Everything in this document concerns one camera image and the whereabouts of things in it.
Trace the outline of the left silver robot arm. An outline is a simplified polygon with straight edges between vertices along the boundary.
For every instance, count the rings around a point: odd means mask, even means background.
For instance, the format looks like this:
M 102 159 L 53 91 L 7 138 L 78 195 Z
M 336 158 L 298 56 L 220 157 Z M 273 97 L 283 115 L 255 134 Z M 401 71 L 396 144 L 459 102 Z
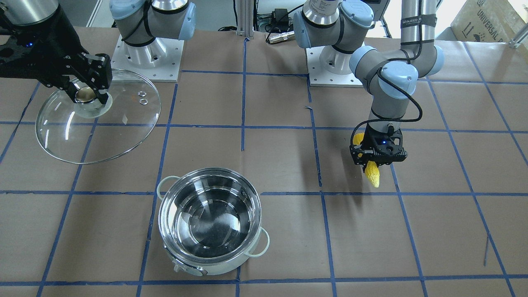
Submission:
M 434 75 L 445 56 L 434 43 L 436 0 L 404 0 L 401 11 L 400 48 L 381 52 L 364 45 L 375 21 L 375 12 L 362 0 L 308 0 L 294 13 L 295 38 L 301 48 L 326 47 L 342 56 L 351 72 L 372 95 L 364 137 L 349 150 L 356 165 L 379 167 L 407 158 L 401 123 L 417 80 Z

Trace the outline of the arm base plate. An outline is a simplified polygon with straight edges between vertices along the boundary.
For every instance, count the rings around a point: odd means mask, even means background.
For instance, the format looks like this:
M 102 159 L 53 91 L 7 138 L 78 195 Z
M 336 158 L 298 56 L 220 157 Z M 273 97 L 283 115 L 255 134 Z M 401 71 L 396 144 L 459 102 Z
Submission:
M 119 36 L 112 55 L 112 68 L 139 73 L 152 82 L 179 80 L 183 40 L 157 38 L 150 45 L 132 47 Z
M 363 86 L 349 67 L 350 54 L 338 52 L 330 45 L 307 48 L 305 52 L 312 87 Z

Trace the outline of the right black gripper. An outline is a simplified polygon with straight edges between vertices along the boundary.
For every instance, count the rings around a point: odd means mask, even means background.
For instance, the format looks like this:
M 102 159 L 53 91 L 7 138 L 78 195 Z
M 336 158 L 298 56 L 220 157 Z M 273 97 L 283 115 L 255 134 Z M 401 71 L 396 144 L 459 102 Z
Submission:
M 86 53 L 79 36 L 62 8 L 32 24 L 16 25 L 1 9 L 1 34 L 8 40 L 1 45 L 2 78 L 36 79 L 45 86 L 68 88 L 76 104 L 89 103 L 89 88 L 106 105 L 113 71 L 105 53 Z

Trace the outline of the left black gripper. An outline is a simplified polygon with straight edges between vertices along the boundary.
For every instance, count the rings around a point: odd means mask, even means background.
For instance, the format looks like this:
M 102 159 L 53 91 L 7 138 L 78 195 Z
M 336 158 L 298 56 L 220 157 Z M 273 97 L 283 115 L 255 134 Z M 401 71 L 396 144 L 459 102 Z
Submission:
M 393 162 L 402 162 L 407 157 L 407 151 L 403 147 L 403 134 L 401 129 L 395 129 L 393 124 L 388 124 L 387 132 L 379 132 L 371 127 L 370 123 L 375 120 L 361 122 L 350 138 L 349 151 L 353 158 L 354 164 L 367 167 L 368 162 L 372 161 L 378 167 Z M 362 124 L 367 124 L 362 140 L 358 144 L 354 143 L 358 139 L 357 130 Z

